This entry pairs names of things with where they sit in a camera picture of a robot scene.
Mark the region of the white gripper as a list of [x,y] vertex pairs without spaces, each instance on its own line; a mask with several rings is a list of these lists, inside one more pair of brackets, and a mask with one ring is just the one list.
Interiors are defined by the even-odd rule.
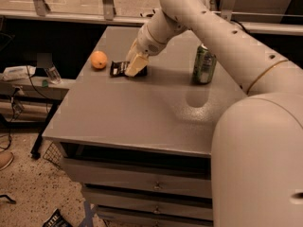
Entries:
[[128,77],[137,75],[149,63],[149,56],[158,55],[166,45],[166,35],[159,23],[143,25],[126,56],[126,61],[130,63],[125,74]]

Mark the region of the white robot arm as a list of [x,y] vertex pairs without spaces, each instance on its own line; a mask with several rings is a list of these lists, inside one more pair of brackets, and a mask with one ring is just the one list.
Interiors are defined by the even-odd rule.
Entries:
[[126,57],[127,75],[187,29],[245,93],[213,134],[214,227],[303,227],[303,70],[212,13],[207,0],[160,0]]

